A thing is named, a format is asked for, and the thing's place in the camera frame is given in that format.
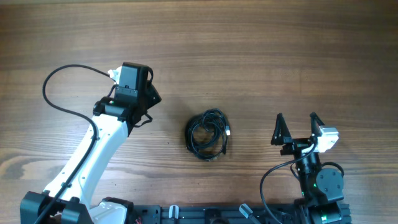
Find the black plastic housing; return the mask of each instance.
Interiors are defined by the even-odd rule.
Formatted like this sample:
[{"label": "black plastic housing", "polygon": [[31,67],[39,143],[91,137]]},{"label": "black plastic housing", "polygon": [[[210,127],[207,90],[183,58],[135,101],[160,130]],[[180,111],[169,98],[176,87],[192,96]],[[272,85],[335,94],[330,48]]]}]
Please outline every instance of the black plastic housing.
[{"label": "black plastic housing", "polygon": [[[28,192],[21,203],[21,223],[31,224],[39,215],[39,210],[48,203],[52,197],[45,194]],[[103,201],[114,202],[127,208],[125,224],[136,224],[141,218],[145,224],[252,224],[239,211],[239,206],[214,206],[214,207],[180,207],[178,218],[169,218],[169,207],[158,205],[134,205],[132,202],[118,198],[104,198]],[[90,215],[83,204],[76,201],[57,201],[58,208],[64,208],[61,218],[50,218],[42,223],[62,224],[92,224]],[[298,200],[294,204],[270,204],[269,208],[283,224],[347,224],[351,223],[349,205],[330,203],[319,207],[306,207]],[[264,207],[251,207],[253,215],[265,224],[277,222],[264,212]],[[327,216],[327,222],[322,221],[322,216]]]},{"label": "black plastic housing", "polygon": [[114,98],[105,96],[97,101],[93,114],[108,114],[117,116],[119,121],[126,121],[130,135],[147,110],[162,100],[152,85],[152,79],[153,71],[148,66],[124,62]]}]

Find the wooden table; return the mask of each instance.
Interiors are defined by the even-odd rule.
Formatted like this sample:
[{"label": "wooden table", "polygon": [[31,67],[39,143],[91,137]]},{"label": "wooden table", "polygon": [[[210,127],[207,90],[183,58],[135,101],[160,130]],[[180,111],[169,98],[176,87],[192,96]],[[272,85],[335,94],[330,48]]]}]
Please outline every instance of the wooden table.
[{"label": "wooden table", "polygon": [[[340,140],[321,160],[342,165],[355,223],[398,222],[397,4],[379,1],[163,1],[0,6],[0,223],[19,223],[28,190],[41,192],[88,128],[42,99],[44,78],[81,63],[154,69],[162,102],[133,130],[92,204],[260,204],[259,182],[290,160],[270,145],[283,112],[295,138],[309,114]],[[49,98],[92,115],[113,83],[82,69],[49,82]],[[185,149],[187,120],[209,108],[229,118],[227,154],[202,162]],[[289,169],[266,179],[268,202],[301,196]]]}]

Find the white connector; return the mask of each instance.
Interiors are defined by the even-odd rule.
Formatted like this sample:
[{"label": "white connector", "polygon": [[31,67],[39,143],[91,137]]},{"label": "white connector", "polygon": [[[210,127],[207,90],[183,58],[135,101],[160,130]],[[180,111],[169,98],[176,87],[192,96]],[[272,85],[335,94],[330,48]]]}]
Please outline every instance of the white connector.
[{"label": "white connector", "polygon": [[226,133],[227,136],[231,135],[231,130],[229,130],[229,126],[228,125],[225,126],[225,133]]},{"label": "white connector", "polygon": [[321,136],[318,137],[317,149],[325,152],[331,149],[338,140],[338,131],[333,126],[319,126]]},{"label": "white connector", "polygon": [[112,78],[116,84],[119,84],[121,72],[122,72],[122,66],[120,66],[119,68],[117,68],[115,70],[110,69],[108,71],[108,74],[109,74],[109,77]]}]

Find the wire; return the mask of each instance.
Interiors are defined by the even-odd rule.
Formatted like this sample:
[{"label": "wire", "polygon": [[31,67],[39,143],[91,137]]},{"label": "wire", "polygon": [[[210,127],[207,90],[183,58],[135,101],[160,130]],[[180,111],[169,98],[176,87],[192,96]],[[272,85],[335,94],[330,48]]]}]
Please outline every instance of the wire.
[{"label": "wire", "polygon": [[267,203],[266,203],[266,199],[264,198],[264,194],[262,193],[262,186],[264,185],[264,179],[265,179],[272,171],[274,171],[274,170],[276,170],[276,169],[279,169],[279,168],[281,168],[281,167],[283,167],[283,166],[287,166],[287,165],[289,165],[289,164],[294,164],[294,163],[296,163],[296,162],[298,162],[298,161],[301,161],[301,160],[307,158],[307,157],[315,150],[316,147],[317,147],[317,144],[314,143],[313,146],[312,146],[312,149],[311,149],[305,156],[303,156],[303,157],[301,157],[301,158],[299,158],[299,159],[294,159],[294,160],[292,160],[292,161],[285,162],[285,163],[283,163],[283,164],[279,164],[279,165],[277,165],[277,166],[275,166],[275,167],[269,169],[269,170],[262,176],[262,179],[261,179],[261,181],[260,181],[260,196],[261,196],[261,200],[262,200],[262,203],[264,204],[265,209],[266,209],[267,212],[269,213],[269,215],[270,215],[277,223],[282,224],[282,223],[275,217],[275,215],[269,210],[269,208],[268,208],[268,206],[267,206]]},{"label": "wire", "polygon": [[152,118],[149,114],[146,113],[145,116],[148,118],[148,120],[142,122],[140,125],[136,125],[136,124],[135,124],[135,125],[134,125],[135,128],[142,127],[144,124],[147,124],[147,123],[151,123],[151,122],[152,122],[153,118]]},{"label": "wire", "polygon": [[138,218],[136,219],[136,224],[142,224],[142,219],[141,219],[141,217],[138,217]]},{"label": "wire", "polygon": [[294,165],[294,163],[292,163],[292,165],[290,165],[290,171],[292,171],[293,176],[294,176],[297,180],[299,180],[298,175],[297,175],[296,172],[294,172],[294,170],[293,170],[293,165]]},{"label": "wire", "polygon": [[62,66],[62,67],[59,67],[59,68],[55,69],[55,70],[54,70],[52,73],[50,73],[50,74],[48,75],[48,77],[44,80],[44,83],[43,83],[43,98],[44,98],[44,100],[45,100],[50,106],[52,106],[53,108],[55,108],[55,109],[57,109],[57,110],[60,110],[60,111],[66,112],[66,113],[70,113],[70,114],[73,114],[73,115],[76,115],[76,116],[79,116],[79,117],[85,119],[87,122],[89,122],[90,125],[93,127],[93,138],[92,138],[92,140],[91,140],[91,142],[90,142],[90,145],[88,146],[88,149],[87,149],[86,153],[85,153],[85,154],[83,155],[83,157],[81,158],[80,162],[77,164],[77,166],[75,167],[75,169],[72,171],[72,173],[70,174],[70,176],[68,177],[68,179],[67,179],[64,183],[62,183],[61,189],[57,192],[57,194],[55,194],[55,196],[52,198],[52,200],[50,201],[50,203],[47,204],[47,206],[43,209],[43,211],[42,211],[42,213],[39,215],[39,217],[37,217],[36,221],[34,222],[35,224],[39,224],[39,223],[43,220],[43,218],[46,217],[46,216],[48,215],[48,212],[51,210],[51,208],[53,207],[54,203],[58,200],[58,198],[59,198],[59,197],[61,196],[61,194],[65,191],[65,189],[66,189],[67,187],[70,186],[70,182],[73,180],[73,178],[75,177],[76,173],[79,171],[81,165],[83,165],[84,161],[86,160],[86,158],[87,158],[88,155],[90,154],[92,148],[94,147],[95,141],[97,140],[97,128],[96,128],[95,123],[94,123],[91,119],[89,119],[87,116],[85,116],[85,115],[83,115],[83,114],[80,114],[80,113],[77,113],[77,112],[74,112],[74,111],[71,111],[71,110],[67,110],[67,109],[65,109],[65,108],[61,108],[61,107],[59,107],[59,106],[57,106],[57,105],[51,103],[51,101],[47,98],[47,95],[46,95],[46,92],[45,92],[45,87],[47,86],[47,82],[49,81],[49,79],[50,79],[55,73],[57,73],[58,71],[63,70],[63,69],[65,69],[65,68],[70,68],[70,67],[86,68],[86,69],[92,70],[92,71],[94,71],[94,72],[98,72],[98,73],[100,73],[100,74],[102,74],[102,75],[104,75],[104,76],[106,76],[106,77],[109,77],[109,75],[108,75],[107,73],[101,72],[101,71],[99,71],[99,70],[97,70],[97,69],[95,69],[95,68],[91,68],[91,67],[85,66],[85,65],[76,65],[76,64],[73,64],[73,65],[64,65],[64,66]]},{"label": "wire", "polygon": [[112,95],[113,90],[115,89],[116,84],[112,86],[111,91],[106,95],[107,97],[110,97]]},{"label": "wire", "polygon": [[148,67],[148,71],[150,73],[150,80],[147,85],[150,86],[152,84],[152,80],[154,79],[154,71],[149,67]]},{"label": "wire", "polygon": [[334,167],[336,167],[338,170],[340,170],[341,176],[344,177],[344,169],[339,164],[337,164],[335,162],[324,162],[321,165],[321,167],[324,167],[324,166],[334,166]]},{"label": "wire", "polygon": [[[206,132],[213,133],[211,139],[206,143],[199,143],[193,133],[199,127],[203,127]],[[228,120],[220,109],[206,110],[203,114],[192,117],[185,127],[185,143],[187,149],[192,152],[198,159],[204,161],[212,161],[221,153],[226,153],[228,143],[228,135],[230,134]],[[223,143],[220,150],[216,154],[202,153],[201,151],[213,146],[220,136]]]}]

